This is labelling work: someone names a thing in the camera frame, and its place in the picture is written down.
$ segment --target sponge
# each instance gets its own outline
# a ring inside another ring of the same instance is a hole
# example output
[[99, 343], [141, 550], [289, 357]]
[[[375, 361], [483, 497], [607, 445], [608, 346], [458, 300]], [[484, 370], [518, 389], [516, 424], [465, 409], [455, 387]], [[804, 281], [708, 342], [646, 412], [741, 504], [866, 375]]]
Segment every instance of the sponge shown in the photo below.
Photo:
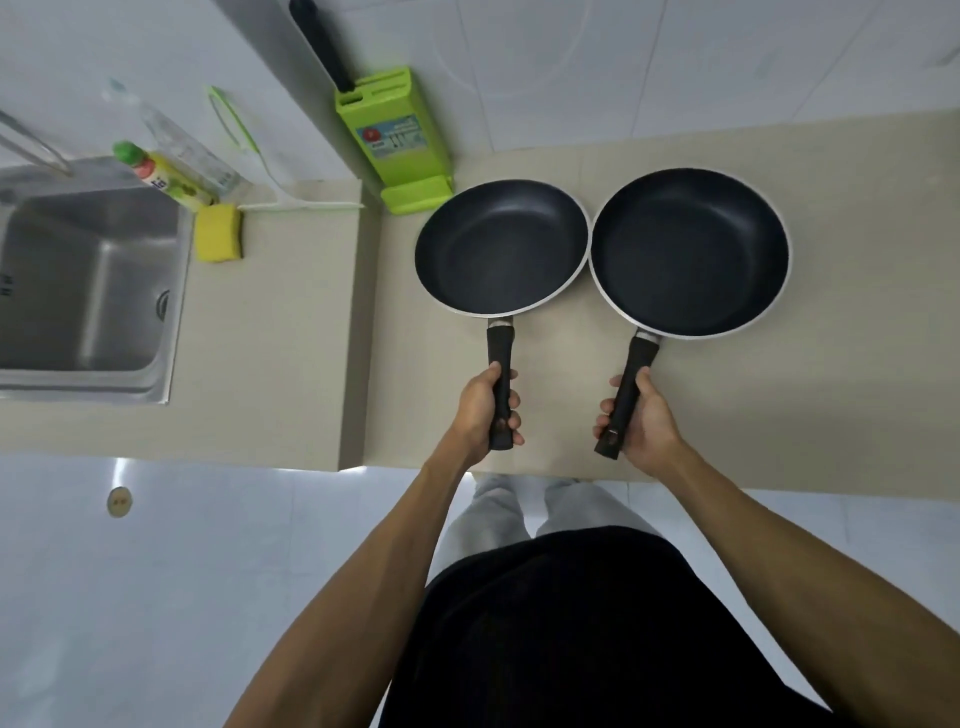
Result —
[[241, 217], [236, 205], [201, 207], [193, 221], [193, 249], [197, 252], [197, 259], [221, 263], [242, 258]]

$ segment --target black shirt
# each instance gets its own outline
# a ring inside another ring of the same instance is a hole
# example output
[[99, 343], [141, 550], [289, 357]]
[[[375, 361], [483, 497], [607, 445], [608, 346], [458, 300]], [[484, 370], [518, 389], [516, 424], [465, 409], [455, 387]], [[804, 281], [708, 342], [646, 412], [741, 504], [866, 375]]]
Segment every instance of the black shirt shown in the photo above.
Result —
[[847, 724], [787, 688], [659, 536], [609, 526], [477, 554], [428, 587], [394, 726]]

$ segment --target forearm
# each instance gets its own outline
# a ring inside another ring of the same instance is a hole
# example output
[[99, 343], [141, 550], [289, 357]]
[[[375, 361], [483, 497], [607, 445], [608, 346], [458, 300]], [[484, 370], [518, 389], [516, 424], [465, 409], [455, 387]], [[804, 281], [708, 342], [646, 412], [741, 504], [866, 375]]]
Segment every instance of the forearm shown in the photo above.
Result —
[[467, 452], [444, 436], [394, 509], [277, 643], [225, 728], [367, 726], [423, 596]]
[[748, 497], [687, 446], [661, 480], [831, 707], [871, 726], [956, 724], [960, 636]]

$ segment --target green knife block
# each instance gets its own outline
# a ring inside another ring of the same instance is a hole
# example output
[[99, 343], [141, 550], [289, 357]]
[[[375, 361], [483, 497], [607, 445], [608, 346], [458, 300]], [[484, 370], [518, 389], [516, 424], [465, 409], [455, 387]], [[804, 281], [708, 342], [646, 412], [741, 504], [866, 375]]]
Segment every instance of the green knife block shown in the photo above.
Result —
[[453, 196], [453, 167], [407, 67], [377, 73], [335, 94], [337, 113], [386, 185], [394, 215], [439, 207]]

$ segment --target wrist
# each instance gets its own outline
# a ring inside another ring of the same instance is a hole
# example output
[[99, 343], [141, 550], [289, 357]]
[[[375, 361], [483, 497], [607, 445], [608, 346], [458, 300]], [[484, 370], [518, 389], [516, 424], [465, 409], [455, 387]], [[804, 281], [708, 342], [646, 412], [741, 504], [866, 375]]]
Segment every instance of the wrist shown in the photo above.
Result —
[[659, 480], [668, 490], [680, 487], [684, 481], [684, 472], [691, 462], [699, 460], [700, 453], [692, 448], [686, 440], [678, 437], [663, 449], [660, 462], [655, 473], [650, 473]]

